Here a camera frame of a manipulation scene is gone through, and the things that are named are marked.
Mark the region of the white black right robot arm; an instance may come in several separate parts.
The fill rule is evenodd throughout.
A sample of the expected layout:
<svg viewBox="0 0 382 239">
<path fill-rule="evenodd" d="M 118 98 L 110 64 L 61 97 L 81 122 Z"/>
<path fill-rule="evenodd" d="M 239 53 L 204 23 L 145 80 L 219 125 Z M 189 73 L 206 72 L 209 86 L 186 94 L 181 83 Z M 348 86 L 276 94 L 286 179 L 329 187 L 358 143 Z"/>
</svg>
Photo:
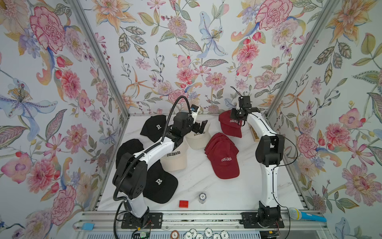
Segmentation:
<svg viewBox="0 0 382 239">
<path fill-rule="evenodd" d="M 260 141 L 255 158 L 260 164 L 262 176 L 261 200 L 257 218 L 259 223 L 281 220 L 281 205 L 278 203 L 277 178 L 280 163 L 283 160 L 285 138 L 275 133 L 254 108 L 232 109 L 232 120 L 246 122 L 258 135 Z"/>
</svg>

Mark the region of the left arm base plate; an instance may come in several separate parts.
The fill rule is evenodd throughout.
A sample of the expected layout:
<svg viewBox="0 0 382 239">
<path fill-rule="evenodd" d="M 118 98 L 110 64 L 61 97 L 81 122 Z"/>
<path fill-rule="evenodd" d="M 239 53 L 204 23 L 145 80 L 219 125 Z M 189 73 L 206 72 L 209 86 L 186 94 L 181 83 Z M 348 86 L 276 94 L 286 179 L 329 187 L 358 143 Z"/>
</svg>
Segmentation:
<svg viewBox="0 0 382 239">
<path fill-rule="evenodd" d="M 122 222 L 122 229 L 161 229 L 163 222 L 162 213 L 146 213 L 142 218 L 137 218 L 130 213 L 125 213 Z"/>
</svg>

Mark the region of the red cap back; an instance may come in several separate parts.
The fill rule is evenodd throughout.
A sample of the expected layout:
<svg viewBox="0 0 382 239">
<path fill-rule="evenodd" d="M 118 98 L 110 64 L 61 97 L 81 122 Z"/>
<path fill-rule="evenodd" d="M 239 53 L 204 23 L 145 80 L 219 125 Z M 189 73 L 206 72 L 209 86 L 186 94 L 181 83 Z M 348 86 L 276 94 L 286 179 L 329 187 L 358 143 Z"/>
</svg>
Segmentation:
<svg viewBox="0 0 382 239">
<path fill-rule="evenodd" d="M 231 118 L 231 110 L 222 112 L 218 120 L 220 122 L 221 130 L 228 136 L 242 138 L 242 121 Z"/>
</svg>

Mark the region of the cream cap front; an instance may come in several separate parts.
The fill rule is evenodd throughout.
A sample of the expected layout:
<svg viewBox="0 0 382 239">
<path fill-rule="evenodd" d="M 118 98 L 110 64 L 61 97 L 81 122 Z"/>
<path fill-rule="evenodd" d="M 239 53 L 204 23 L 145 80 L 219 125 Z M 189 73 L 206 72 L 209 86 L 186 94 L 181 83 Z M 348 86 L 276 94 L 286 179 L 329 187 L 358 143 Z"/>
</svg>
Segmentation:
<svg viewBox="0 0 382 239">
<path fill-rule="evenodd" d="M 167 172 L 173 172 L 183 170 L 187 167 L 187 150 L 189 146 L 183 141 L 183 143 L 174 149 L 172 152 L 166 154 L 160 159 L 162 167 Z"/>
</svg>

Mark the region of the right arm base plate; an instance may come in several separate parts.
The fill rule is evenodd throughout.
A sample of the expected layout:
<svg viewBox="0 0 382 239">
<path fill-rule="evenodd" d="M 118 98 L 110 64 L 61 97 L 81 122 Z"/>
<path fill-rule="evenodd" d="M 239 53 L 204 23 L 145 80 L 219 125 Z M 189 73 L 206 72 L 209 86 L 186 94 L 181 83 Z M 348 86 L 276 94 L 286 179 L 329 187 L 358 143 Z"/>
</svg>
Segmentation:
<svg viewBox="0 0 382 239">
<path fill-rule="evenodd" d="M 258 215 L 257 212 L 241 213 L 241 220 L 239 221 L 239 224 L 243 225 L 245 229 L 277 230 L 285 228 L 284 222 L 280 215 Z"/>
</svg>

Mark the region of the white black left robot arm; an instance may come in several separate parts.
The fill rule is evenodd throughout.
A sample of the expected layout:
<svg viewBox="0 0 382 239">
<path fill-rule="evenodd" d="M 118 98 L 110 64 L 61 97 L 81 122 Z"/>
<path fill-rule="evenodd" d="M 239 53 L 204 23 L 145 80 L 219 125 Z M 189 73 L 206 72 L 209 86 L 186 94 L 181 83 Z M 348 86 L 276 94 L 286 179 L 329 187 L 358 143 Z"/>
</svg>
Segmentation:
<svg viewBox="0 0 382 239">
<path fill-rule="evenodd" d="M 177 113 L 170 129 L 164 130 L 163 139 L 141 152 L 126 153 L 119 160 L 112 181 L 116 186 L 113 200 L 122 201 L 132 216 L 141 219 L 148 214 L 149 208 L 143 197 L 147 171 L 160 158 L 172 153 L 183 143 L 183 137 L 196 129 L 198 113 L 199 108 L 196 105 L 192 105 L 189 112 Z"/>
</svg>

